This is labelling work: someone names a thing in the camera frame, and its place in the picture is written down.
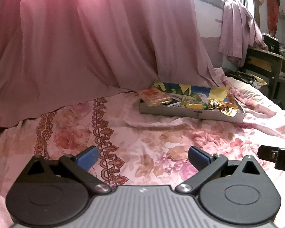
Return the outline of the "yellow snack bar packet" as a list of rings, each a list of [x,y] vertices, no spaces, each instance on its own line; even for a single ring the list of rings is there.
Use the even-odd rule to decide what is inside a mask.
[[[188,102],[188,101],[182,101],[181,104],[188,108],[188,109],[196,109],[196,110],[203,110],[202,109],[202,105],[203,104],[196,104],[196,103],[193,103],[193,102]]]

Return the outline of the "gold foil snack packet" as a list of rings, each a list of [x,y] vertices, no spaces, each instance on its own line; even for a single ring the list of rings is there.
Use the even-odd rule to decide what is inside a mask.
[[[209,99],[210,110],[217,109],[226,116],[235,117],[238,112],[238,107],[233,107],[232,104],[217,100]]]

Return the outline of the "green white vegetable snack pouch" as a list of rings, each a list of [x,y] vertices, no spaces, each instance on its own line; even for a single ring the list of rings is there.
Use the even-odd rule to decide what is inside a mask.
[[[192,101],[192,100],[194,100],[194,97],[182,95],[182,94],[176,94],[176,93],[170,93],[169,96],[173,99],[178,100],[178,101],[184,101],[184,100]]]

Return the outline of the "clear crispy rice cake pack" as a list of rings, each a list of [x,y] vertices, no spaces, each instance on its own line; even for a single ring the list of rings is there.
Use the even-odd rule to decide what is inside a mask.
[[[139,96],[149,107],[168,104],[172,101],[172,98],[168,94],[154,86],[140,91]]]

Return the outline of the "green sausage stick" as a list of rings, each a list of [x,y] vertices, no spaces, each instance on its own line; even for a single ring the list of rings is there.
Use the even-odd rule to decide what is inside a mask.
[[[204,110],[209,110],[209,109],[210,109],[209,104],[203,104],[203,105],[202,105],[202,109],[204,109]]]

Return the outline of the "dark blue packet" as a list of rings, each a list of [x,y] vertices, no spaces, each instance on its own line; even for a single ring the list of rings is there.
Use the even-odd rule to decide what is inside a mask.
[[[167,107],[181,107],[182,106],[182,104],[181,104],[181,102],[180,101],[173,101],[173,102],[171,102],[170,104],[168,104],[167,105]]]

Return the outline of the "pink white nougat bar pack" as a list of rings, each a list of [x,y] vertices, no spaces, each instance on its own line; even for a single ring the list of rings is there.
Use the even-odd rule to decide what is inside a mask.
[[[196,98],[196,101],[199,102],[200,104],[208,104],[209,103],[208,96],[203,94],[203,93],[196,93],[195,98]]]

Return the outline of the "orange white snack packet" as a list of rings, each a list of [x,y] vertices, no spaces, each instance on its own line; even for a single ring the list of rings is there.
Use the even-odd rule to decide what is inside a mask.
[[[227,100],[228,100],[228,103],[232,104],[233,107],[238,107],[232,90],[229,90],[227,92]]]

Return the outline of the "floral pink bedsheet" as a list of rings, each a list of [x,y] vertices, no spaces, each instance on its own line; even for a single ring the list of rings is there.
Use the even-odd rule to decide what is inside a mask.
[[[139,97],[122,93],[64,107],[0,133],[0,227],[10,227],[5,197],[30,158],[56,160],[89,146],[100,157],[90,173],[111,187],[177,186],[196,173],[187,152],[197,146],[231,160],[257,154],[261,145],[285,148],[285,110],[260,91],[221,76],[244,108],[241,123],[141,114]]]

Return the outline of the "painted cardboard box tray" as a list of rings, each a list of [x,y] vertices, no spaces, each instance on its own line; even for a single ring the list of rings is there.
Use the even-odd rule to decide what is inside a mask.
[[[155,82],[139,92],[142,114],[241,123],[245,112],[230,86],[216,88]]]

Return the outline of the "black handbag beside bed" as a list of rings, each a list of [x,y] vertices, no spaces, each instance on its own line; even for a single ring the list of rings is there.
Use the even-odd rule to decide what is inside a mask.
[[[241,82],[244,82],[246,84],[249,84],[253,86],[256,89],[261,89],[263,86],[267,86],[267,82],[265,82],[263,79],[254,76],[252,74],[239,72],[239,71],[232,71],[232,70],[224,70],[224,74],[227,77],[232,77],[236,80],[239,80]]]

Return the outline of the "dark wooden desk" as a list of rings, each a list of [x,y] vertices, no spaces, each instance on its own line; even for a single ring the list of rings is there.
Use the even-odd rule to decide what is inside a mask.
[[[242,72],[251,71],[268,79],[269,98],[276,99],[281,84],[285,84],[285,57],[255,47],[247,50]]]

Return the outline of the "black box on desk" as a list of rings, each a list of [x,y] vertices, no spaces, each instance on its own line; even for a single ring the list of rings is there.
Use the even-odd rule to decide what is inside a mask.
[[[265,44],[268,46],[268,51],[273,52],[275,54],[279,54],[280,50],[279,50],[278,39],[276,39],[275,37],[267,33],[263,33],[263,37],[264,37]]]

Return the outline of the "pink draped curtain sheet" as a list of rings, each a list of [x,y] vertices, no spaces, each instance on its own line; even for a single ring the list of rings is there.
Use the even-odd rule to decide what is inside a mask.
[[[221,85],[194,0],[0,0],[0,127],[157,81]]]

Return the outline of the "red hanging ornament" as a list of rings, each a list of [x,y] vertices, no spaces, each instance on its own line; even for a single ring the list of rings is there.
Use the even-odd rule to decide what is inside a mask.
[[[275,37],[277,32],[277,24],[279,21],[279,0],[258,0],[259,5],[263,5],[266,1],[267,4],[267,27],[269,35]]]

